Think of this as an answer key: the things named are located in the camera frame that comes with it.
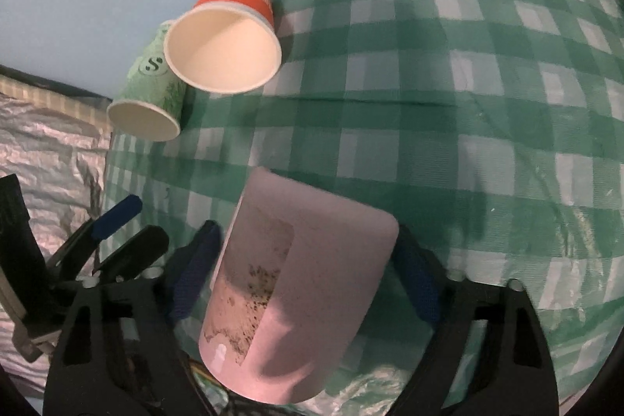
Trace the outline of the green paper cup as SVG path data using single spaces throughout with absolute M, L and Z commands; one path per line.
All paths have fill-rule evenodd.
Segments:
M 167 20 L 143 48 L 126 77 L 126 85 L 108 106 L 111 124 L 149 142 L 169 142 L 181 132 L 186 83 L 170 68 L 164 54 Z

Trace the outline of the silver foil curtain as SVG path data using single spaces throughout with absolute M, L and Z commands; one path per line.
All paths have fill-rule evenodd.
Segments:
M 1 174 L 18 176 L 45 258 L 103 210 L 111 134 L 86 121 L 1 97 Z

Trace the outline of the red paper cup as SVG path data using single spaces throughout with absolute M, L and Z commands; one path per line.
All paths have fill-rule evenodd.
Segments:
M 217 94 L 253 91 L 281 66 L 272 0 L 198 0 L 174 20 L 163 43 L 171 70 Z

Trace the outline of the striped wooden frame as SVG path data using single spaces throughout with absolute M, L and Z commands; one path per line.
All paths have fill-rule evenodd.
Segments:
M 86 91 L 1 67 L 1 94 L 111 130 L 106 110 L 110 100 Z

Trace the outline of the green checkered tablecloth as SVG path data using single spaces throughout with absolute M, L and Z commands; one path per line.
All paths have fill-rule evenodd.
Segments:
M 105 202 L 185 245 L 257 167 L 383 209 L 470 279 L 523 282 L 560 398 L 623 326 L 623 0 L 274 0 L 263 88 L 189 91 L 170 143 L 117 134 Z

